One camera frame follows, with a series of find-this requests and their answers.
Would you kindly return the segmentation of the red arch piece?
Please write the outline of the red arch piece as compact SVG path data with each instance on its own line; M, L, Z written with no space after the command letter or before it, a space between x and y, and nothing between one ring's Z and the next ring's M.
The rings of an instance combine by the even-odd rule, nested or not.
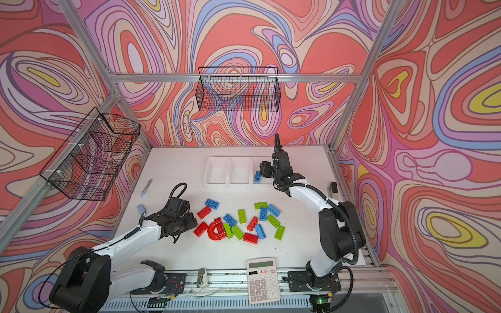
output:
M216 218L207 229L207 234L210 240L220 241L227 237L226 230L221 218Z

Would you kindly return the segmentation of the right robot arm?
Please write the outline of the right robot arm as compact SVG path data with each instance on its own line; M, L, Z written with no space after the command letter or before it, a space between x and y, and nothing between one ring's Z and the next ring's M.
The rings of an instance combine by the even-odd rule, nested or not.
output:
M344 266L357 264L359 250L366 245L359 215L353 203L328 197L294 172L279 134L275 134L271 158L270 162L261 162L260 174L272 178L276 190L318 215L321 250L307 262L299 283L311 290L321 290Z

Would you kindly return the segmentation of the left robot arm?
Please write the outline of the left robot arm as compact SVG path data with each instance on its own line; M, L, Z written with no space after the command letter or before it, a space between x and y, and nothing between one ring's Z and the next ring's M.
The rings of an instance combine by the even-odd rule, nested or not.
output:
M167 286L165 268L144 260L120 270L119 266L148 245L195 229L198 223L190 203L171 193L165 206L151 215L141 214L137 225L127 233L93 248L73 250L54 272L58 275L49 302L67 312L99 312L118 296L134 291L161 293Z

